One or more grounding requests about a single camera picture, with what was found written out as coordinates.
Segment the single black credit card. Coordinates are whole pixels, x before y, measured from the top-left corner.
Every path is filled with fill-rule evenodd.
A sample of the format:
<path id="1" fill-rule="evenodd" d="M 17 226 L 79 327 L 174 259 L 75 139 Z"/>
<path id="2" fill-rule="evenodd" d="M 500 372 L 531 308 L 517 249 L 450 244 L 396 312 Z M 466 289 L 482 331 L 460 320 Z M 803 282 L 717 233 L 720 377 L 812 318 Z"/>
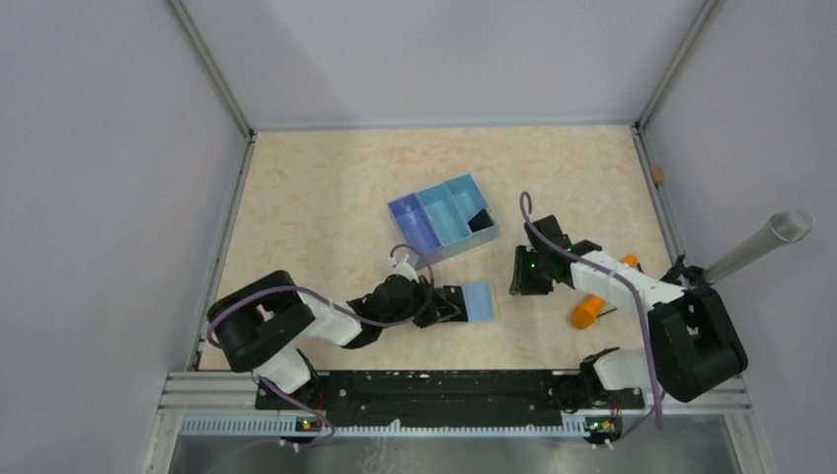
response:
<path id="1" fill-rule="evenodd" d="M 467 304 L 461 286 L 446 285 L 443 287 L 444 298 L 448 303 L 449 310 L 446 313 L 445 322 L 465 323 L 469 320 Z"/>

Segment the beige card holder wallet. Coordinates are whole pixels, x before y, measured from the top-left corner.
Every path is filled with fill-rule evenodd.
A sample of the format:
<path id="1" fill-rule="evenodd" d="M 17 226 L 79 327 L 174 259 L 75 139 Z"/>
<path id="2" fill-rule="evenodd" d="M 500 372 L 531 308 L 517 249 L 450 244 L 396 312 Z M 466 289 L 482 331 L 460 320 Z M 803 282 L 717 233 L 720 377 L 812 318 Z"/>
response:
<path id="1" fill-rule="evenodd" d="M 489 281 L 460 284 L 463 289 L 469 320 L 465 323 L 491 322 L 496 317 L 494 289 Z"/>

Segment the black credit card stack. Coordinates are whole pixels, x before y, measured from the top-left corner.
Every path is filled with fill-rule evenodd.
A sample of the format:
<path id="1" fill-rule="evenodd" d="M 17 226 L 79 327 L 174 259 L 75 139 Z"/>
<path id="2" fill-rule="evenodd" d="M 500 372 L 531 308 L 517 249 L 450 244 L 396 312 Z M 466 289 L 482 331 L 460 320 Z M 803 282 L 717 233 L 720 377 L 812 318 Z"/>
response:
<path id="1" fill-rule="evenodd" d="M 477 233 L 485 229 L 491 228 L 495 225 L 491 211 L 488 208 L 482 208 L 471 219 L 468 220 L 468 226 L 472 233 Z"/>

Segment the blue three-compartment box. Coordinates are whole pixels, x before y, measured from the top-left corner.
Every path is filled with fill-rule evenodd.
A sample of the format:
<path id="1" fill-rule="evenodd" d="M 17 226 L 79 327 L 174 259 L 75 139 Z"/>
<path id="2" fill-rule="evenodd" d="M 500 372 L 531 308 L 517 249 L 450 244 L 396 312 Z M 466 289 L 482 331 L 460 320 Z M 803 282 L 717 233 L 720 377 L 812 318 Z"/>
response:
<path id="1" fill-rule="evenodd" d="M 418 251 L 410 257 L 417 269 L 491 242 L 498 234 L 493 210 L 472 174 L 397 197 L 387 207 L 403 242 Z M 482 208 L 491 211 L 495 225 L 472 233 L 468 220 Z"/>

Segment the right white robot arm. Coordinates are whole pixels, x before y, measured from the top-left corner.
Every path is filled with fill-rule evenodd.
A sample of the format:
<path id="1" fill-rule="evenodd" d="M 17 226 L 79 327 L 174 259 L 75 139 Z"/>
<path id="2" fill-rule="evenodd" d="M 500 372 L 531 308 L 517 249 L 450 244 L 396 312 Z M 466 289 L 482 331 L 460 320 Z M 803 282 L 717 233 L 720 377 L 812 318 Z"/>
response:
<path id="1" fill-rule="evenodd" d="M 648 276 L 588 240 L 572 243 L 555 216 L 527 221 L 528 244 L 515 250 L 512 295 L 546 295 L 565 284 L 638 319 L 640 349 L 587 357 L 581 399 L 604 407 L 619 390 L 663 390 L 690 402 L 743 372 L 749 359 L 721 295 Z"/>

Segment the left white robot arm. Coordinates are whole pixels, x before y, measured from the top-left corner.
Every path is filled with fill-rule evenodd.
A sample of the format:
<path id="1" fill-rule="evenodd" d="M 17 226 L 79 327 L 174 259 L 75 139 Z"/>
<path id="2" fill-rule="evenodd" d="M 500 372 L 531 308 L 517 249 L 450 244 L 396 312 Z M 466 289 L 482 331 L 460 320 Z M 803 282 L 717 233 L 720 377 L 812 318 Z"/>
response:
<path id="1" fill-rule="evenodd" d="M 276 271 L 214 303 L 207 312 L 206 339 L 224 353 L 233 371 L 272 383 L 288 405 L 299 409 L 313 402 L 317 383 L 308 358 L 294 346 L 298 337 L 360 349 L 389 327 L 426 328 L 467 319 L 461 287 L 436 287 L 425 276 L 392 273 L 371 292 L 340 302 Z"/>

